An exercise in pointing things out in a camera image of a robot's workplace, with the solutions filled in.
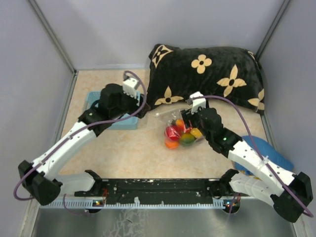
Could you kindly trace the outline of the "red yellow toy pepper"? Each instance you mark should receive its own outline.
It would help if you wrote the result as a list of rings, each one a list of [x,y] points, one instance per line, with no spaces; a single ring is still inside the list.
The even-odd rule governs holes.
[[[179,141],[182,136],[181,129],[176,125],[168,126],[164,131],[165,138],[169,141]]]

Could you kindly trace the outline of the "yellow orange toy fruit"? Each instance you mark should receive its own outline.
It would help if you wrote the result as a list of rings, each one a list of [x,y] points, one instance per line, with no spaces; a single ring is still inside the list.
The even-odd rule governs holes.
[[[196,139],[199,139],[200,137],[202,137],[202,133],[201,133],[197,128],[192,128],[192,130],[190,131],[190,133],[191,133]]]

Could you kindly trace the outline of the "clear dotted zip top bag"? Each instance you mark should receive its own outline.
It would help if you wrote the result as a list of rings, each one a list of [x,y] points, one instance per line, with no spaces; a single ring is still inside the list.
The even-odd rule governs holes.
[[[195,127],[186,127],[181,112],[184,108],[156,113],[155,117],[164,125],[164,144],[168,149],[191,147],[204,139],[202,133]]]

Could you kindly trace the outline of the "green orange toy mango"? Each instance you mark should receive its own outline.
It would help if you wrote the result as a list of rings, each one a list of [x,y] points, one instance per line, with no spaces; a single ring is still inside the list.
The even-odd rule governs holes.
[[[190,133],[183,133],[179,139],[182,146],[190,146],[195,142],[196,138]]]

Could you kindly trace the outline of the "orange toy orange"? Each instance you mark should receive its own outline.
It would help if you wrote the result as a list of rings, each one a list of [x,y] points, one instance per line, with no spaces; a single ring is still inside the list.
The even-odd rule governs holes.
[[[177,141],[165,141],[165,145],[169,149],[176,149],[179,146],[179,143]]]

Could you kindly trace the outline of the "green yellow toy mango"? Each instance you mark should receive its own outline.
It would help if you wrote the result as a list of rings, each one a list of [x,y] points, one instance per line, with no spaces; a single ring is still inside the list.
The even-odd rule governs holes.
[[[182,119],[177,119],[175,121],[175,125],[178,126],[178,127],[183,127],[185,125],[184,121]]]

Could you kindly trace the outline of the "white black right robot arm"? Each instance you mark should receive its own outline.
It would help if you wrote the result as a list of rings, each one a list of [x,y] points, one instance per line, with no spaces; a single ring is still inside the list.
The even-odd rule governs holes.
[[[288,222],[295,223],[301,215],[313,217],[308,205],[313,201],[309,176],[295,174],[263,157],[257,146],[250,146],[235,132],[225,128],[215,108],[197,112],[182,110],[186,127],[197,128],[209,146],[227,159],[248,169],[252,176],[230,169],[221,178],[221,191],[230,196],[245,194],[271,205]]]

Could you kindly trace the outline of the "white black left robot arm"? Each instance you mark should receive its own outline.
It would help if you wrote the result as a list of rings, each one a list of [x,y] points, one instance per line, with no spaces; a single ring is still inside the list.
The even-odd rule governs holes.
[[[75,175],[59,175],[59,171],[81,148],[119,119],[126,115],[141,117],[148,107],[146,100],[146,93],[140,94],[133,86],[106,85],[100,98],[79,116],[60,141],[32,162],[25,160],[19,164],[20,184],[40,205],[48,205],[64,194],[99,195],[103,184],[95,172],[86,170]]]

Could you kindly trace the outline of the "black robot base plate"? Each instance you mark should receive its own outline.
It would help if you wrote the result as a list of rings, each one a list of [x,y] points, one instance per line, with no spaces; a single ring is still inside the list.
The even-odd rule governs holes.
[[[213,199],[233,196],[235,192],[219,179],[99,179],[88,191],[76,197],[102,197],[106,204],[142,205],[212,204]]]

